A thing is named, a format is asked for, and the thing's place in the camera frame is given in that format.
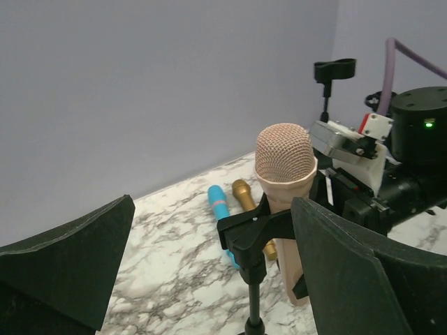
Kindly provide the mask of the black stand holding beige microphone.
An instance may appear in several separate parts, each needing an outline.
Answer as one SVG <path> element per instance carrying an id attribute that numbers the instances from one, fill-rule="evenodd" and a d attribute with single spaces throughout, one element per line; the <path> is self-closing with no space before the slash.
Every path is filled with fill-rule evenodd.
<path id="1" fill-rule="evenodd" d="M 267 196 L 263 195 L 251 211 L 218 216 L 217 231 L 222 249 L 233 254 L 240 276 L 249 286 L 249 317 L 243 333 L 262 335 L 265 325 L 260 317 L 260 284 L 266 276 L 263 248 L 271 239 L 295 239 L 291 211 L 271 214 Z"/>

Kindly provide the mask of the black tripod shock-mount stand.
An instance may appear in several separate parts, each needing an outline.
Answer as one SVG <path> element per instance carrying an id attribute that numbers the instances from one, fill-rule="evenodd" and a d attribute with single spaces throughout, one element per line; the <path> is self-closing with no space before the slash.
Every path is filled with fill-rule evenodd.
<path id="1" fill-rule="evenodd" d="M 377 113 L 378 107 L 379 107 L 379 103 L 380 103 L 380 98 L 381 98 L 381 91 L 378 91 L 374 94 L 370 94 L 368 96 L 365 97 L 364 100 L 364 104 L 371 109 L 372 112 Z M 396 92 L 392 91 L 391 93 L 391 100 L 394 99 L 394 97 L 397 95 Z M 390 105 L 388 106 L 387 109 L 387 115 L 390 114 Z"/>

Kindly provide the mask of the beige microphone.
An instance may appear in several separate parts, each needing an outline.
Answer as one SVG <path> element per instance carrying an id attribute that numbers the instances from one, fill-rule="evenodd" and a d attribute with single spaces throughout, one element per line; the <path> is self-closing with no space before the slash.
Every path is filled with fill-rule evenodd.
<path id="1" fill-rule="evenodd" d="M 290 209 L 295 197 L 309 196 L 317 167 L 310 136 L 300 125 L 274 124 L 259 133 L 254 170 L 272 214 Z M 297 298 L 293 292 L 303 275 L 296 240 L 275 239 L 274 242 L 287 297 L 292 305 L 303 306 L 309 299 Z"/>

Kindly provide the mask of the blue microphone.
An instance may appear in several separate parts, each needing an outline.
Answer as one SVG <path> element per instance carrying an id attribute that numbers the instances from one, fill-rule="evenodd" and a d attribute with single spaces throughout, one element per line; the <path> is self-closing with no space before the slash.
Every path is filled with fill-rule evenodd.
<path id="1" fill-rule="evenodd" d="M 217 221 L 230 216 L 226 194 L 219 185 L 208 188 L 207 199 Z"/>

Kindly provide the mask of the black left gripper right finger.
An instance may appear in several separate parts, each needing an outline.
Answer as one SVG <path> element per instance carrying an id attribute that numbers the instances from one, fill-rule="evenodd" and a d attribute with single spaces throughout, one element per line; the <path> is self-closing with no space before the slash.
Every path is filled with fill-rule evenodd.
<path id="1" fill-rule="evenodd" d="M 381 262 L 325 208 L 292 202 L 298 244 L 319 334 L 410 334 Z"/>

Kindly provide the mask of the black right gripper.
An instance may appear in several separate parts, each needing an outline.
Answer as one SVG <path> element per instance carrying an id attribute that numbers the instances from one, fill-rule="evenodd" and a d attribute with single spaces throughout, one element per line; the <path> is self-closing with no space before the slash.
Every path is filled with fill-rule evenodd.
<path id="1" fill-rule="evenodd" d="M 433 207 L 446 208 L 446 173 L 440 167 L 388 168 L 376 195 L 340 167 L 326 172 L 318 172 L 314 178 L 314 201 L 384 236 Z"/>

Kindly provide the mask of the gold microphone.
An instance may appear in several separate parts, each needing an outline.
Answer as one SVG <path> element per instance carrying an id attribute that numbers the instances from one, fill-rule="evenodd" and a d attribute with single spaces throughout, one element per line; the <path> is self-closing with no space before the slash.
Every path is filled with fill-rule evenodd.
<path id="1" fill-rule="evenodd" d="M 237 179 L 232 183 L 233 197 L 240 203 L 244 211 L 251 211 L 256 204 L 251 194 L 250 185 L 243 179 Z M 269 261 L 277 260 L 276 245 L 270 240 L 264 247 L 263 252 Z"/>

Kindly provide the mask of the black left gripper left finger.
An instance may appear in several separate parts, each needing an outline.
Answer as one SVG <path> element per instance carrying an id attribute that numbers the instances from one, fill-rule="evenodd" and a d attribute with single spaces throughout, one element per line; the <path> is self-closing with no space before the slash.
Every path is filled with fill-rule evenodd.
<path id="1" fill-rule="evenodd" d="M 101 330 L 134 212 L 132 198 L 124 195 L 1 247 L 1 332 Z"/>

